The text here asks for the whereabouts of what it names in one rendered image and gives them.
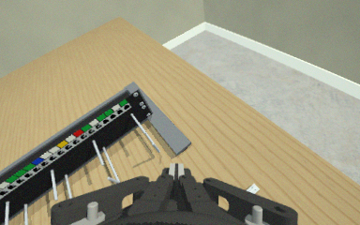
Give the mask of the white and blue cable plug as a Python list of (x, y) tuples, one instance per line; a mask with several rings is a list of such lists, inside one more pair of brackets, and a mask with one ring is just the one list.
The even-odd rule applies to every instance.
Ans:
[(259, 188), (255, 184), (253, 184), (247, 191), (255, 194), (258, 190)]

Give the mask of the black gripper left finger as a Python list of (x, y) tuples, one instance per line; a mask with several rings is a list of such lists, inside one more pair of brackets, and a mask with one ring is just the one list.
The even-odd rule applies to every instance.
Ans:
[[(151, 183), (138, 176), (58, 202), (51, 208), (51, 225), (97, 225), (129, 207), (127, 216), (163, 211), (167, 199), (176, 200), (176, 166), (171, 163)], [(132, 204), (122, 209), (122, 201), (132, 193)]]

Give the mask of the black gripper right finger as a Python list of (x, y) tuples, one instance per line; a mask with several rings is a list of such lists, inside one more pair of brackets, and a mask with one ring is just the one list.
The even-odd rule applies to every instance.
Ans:
[[(203, 183), (187, 182), (196, 180), (189, 168), (177, 163), (176, 200), (185, 199), (188, 212), (223, 218), (223, 210), (247, 225), (298, 225), (298, 213), (284, 204), (215, 178), (205, 178)], [(229, 211), (218, 206), (218, 196), (228, 201)]]

